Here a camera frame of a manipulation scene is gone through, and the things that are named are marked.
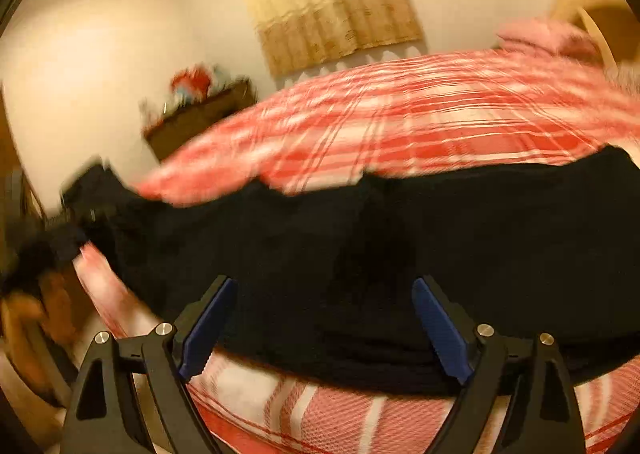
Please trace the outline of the person left hand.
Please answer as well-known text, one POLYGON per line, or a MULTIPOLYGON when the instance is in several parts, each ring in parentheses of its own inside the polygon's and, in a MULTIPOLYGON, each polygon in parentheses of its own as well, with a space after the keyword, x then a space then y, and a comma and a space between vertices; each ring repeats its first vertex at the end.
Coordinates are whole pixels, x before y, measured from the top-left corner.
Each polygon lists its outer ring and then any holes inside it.
POLYGON ((70 346, 77 336, 72 300, 64 276, 47 272, 38 279, 41 298, 15 290, 1 300, 1 324, 8 356, 21 375, 42 384, 44 379, 34 346, 28 338, 32 327, 40 327, 59 346, 70 346))

